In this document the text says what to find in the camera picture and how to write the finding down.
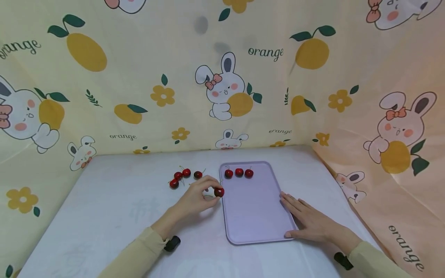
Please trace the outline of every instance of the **lavender plastic tray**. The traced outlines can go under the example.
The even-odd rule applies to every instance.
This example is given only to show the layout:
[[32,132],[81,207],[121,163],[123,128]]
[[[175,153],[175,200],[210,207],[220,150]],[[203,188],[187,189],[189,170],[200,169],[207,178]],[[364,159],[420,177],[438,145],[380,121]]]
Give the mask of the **lavender plastic tray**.
[[[252,178],[233,175],[226,179],[230,168],[244,171],[251,168]],[[222,205],[227,239],[235,245],[291,240],[284,233],[297,229],[292,215],[280,202],[280,187],[272,167],[265,161],[224,163],[219,167],[224,187]]]

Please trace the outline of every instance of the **beige sleeve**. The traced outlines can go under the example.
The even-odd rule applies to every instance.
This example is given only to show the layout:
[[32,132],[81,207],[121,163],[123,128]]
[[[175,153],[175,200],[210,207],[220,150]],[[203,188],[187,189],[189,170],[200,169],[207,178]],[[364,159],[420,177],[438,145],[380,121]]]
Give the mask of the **beige sleeve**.
[[101,272],[98,278],[140,278],[154,264],[169,239],[146,228]]
[[367,278],[413,278],[368,242],[357,245],[348,260]]

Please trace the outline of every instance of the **yellow patterned fabric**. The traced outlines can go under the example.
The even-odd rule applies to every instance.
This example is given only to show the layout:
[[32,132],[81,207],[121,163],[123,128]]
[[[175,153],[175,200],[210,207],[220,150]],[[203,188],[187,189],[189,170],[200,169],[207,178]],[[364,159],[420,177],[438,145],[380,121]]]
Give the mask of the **yellow patterned fabric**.
[[441,0],[4,1],[0,273],[96,155],[312,145],[414,277],[444,275]]

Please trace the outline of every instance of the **white table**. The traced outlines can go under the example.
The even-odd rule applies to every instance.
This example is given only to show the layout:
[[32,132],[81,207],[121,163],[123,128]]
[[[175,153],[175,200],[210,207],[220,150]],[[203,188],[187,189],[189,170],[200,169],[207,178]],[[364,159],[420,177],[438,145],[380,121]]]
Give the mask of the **white table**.
[[[340,187],[308,146],[95,157],[26,262],[20,278],[96,277],[144,228],[185,192],[168,181],[179,165],[218,178],[222,163],[267,161],[283,191],[300,197],[362,239],[371,235],[349,208]],[[161,255],[154,278],[362,277],[333,259],[329,244],[292,241],[233,246],[222,205],[177,227],[180,246]]]

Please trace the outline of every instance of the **cherry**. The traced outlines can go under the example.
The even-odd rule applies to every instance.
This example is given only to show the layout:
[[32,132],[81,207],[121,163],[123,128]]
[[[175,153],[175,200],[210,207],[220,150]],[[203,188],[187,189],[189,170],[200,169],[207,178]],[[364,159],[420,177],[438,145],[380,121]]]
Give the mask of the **cherry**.
[[248,178],[253,177],[253,171],[250,169],[247,169],[246,172],[244,173],[244,175]]
[[243,169],[241,169],[241,168],[236,168],[236,169],[235,169],[235,175],[236,175],[237,177],[242,177],[243,174],[244,174],[244,170],[243,170]]
[[231,178],[231,177],[233,176],[233,171],[227,169],[227,170],[224,172],[224,175],[226,176],[226,178]]
[[171,180],[171,182],[170,182],[170,188],[171,189],[177,189],[178,186],[179,186],[179,182],[178,182],[177,179],[174,178],[173,180]]
[[213,194],[215,194],[216,197],[222,198],[224,196],[224,188],[215,188]]
[[176,172],[174,173],[174,178],[177,179],[178,181],[182,179],[182,173],[181,172]]
[[200,179],[200,178],[202,178],[202,173],[199,172],[199,171],[196,171],[196,172],[193,174],[193,176],[194,176],[196,179]]
[[190,177],[191,174],[192,174],[192,172],[190,171],[189,168],[182,170],[182,175],[184,177]]

